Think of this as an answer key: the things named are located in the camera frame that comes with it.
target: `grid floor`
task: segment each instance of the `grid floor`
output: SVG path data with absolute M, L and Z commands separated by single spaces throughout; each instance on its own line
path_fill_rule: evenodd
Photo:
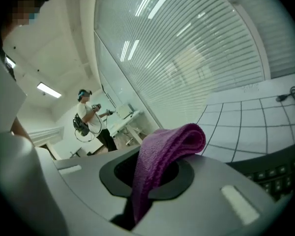
M 293 145 L 295 101 L 275 98 L 207 105 L 197 122 L 206 135 L 206 147 L 199 154 L 235 162 Z

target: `purple towel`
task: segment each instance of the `purple towel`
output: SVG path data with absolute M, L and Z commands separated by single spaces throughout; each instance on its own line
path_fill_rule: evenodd
M 203 150 L 206 136 L 196 124 L 169 130 L 159 129 L 141 145 L 132 184 L 132 206 L 138 223 L 148 211 L 148 193 L 158 187 L 165 169 L 177 158 Z

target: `white desk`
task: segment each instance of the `white desk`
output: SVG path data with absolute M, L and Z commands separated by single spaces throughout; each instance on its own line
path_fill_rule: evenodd
M 135 111 L 132 115 L 129 115 L 127 118 L 107 127 L 110 132 L 110 135 L 115 136 L 119 131 L 126 127 L 129 130 L 130 134 L 133 136 L 133 138 L 136 139 L 139 144 L 142 144 L 142 139 L 138 136 L 133 127 L 130 126 L 130 122 L 137 118 L 141 113 L 142 111 Z

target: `white sleeve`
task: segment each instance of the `white sleeve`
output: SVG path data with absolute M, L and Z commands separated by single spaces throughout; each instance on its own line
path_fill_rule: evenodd
M 87 110 L 83 104 L 78 105 L 78 115 L 82 119 L 87 114 Z

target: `black pants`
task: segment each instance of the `black pants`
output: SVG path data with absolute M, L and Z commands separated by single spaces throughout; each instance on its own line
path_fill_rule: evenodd
M 108 149 L 108 151 L 117 150 L 114 139 L 110 136 L 108 129 L 103 129 L 97 138 Z

